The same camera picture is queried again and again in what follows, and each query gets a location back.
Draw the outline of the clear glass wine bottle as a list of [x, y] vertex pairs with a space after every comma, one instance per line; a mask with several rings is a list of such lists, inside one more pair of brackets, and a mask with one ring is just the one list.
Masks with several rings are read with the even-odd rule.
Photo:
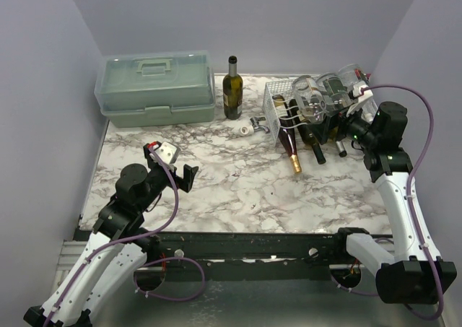
[[292, 94], [302, 116], [312, 124], [319, 124], [326, 117], [326, 101], [314, 78], [302, 75], [292, 83]]

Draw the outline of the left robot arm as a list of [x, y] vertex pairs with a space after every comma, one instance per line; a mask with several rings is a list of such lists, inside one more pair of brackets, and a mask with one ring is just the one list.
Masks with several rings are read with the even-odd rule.
[[143, 147], [146, 165], [125, 166], [115, 184], [115, 193], [101, 209], [82, 254], [56, 291], [24, 315], [30, 326], [91, 326], [103, 303], [135, 270], [157, 264], [165, 272], [168, 260], [181, 251], [160, 244], [158, 231], [142, 227], [144, 213], [152, 210], [166, 188], [189, 192], [198, 171], [184, 165], [176, 173], [180, 148], [169, 142]]

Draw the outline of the dark green brown-label wine bottle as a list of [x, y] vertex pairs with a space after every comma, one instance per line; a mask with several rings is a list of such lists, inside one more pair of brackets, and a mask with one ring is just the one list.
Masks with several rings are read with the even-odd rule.
[[223, 105], [226, 118], [237, 120], [242, 113], [243, 79], [237, 72], [237, 57], [228, 58], [228, 74], [222, 81]]

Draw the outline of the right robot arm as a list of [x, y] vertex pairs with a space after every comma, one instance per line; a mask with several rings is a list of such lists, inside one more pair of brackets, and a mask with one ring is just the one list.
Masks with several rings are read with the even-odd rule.
[[442, 259], [424, 222], [411, 176], [414, 167], [400, 146], [407, 122], [407, 109], [395, 102], [381, 103], [371, 123], [359, 111], [326, 115], [325, 135], [335, 130], [337, 139], [349, 137], [360, 145], [385, 205], [394, 244], [389, 253], [366, 230], [342, 227], [328, 254], [335, 264], [356, 258], [375, 277], [378, 296], [385, 303], [433, 305], [454, 282], [457, 270]]

